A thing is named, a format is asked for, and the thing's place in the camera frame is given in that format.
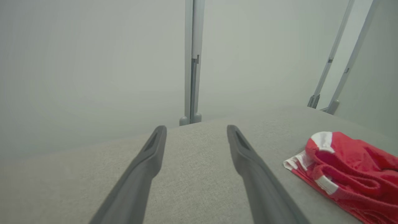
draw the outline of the gray sofa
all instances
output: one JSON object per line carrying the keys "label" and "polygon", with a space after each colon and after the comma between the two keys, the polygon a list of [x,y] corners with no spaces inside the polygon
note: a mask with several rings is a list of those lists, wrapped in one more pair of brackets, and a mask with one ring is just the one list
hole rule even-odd
{"label": "gray sofa", "polygon": [[[397,155],[393,140],[307,107],[168,129],[144,223],[253,223],[243,180],[231,160],[228,124],[240,128],[311,223],[359,223],[283,167],[312,134],[341,131]],[[88,223],[149,135],[2,164],[0,223]]]}

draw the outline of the red towel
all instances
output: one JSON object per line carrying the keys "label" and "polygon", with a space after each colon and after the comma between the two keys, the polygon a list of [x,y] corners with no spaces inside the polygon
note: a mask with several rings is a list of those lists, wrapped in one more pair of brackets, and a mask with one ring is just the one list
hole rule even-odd
{"label": "red towel", "polygon": [[398,224],[398,158],[341,132],[318,132],[283,162],[364,223]]}

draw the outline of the gray wall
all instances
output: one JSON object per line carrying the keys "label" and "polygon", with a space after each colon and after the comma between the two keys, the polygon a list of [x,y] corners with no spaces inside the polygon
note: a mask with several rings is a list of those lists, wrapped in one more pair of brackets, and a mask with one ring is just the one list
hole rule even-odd
{"label": "gray wall", "polygon": [[184,28],[184,0],[1,1],[0,158],[177,127]]}
{"label": "gray wall", "polygon": [[306,106],[348,0],[206,1],[198,112],[203,120]]}
{"label": "gray wall", "polygon": [[398,1],[380,1],[336,116],[398,139]]}

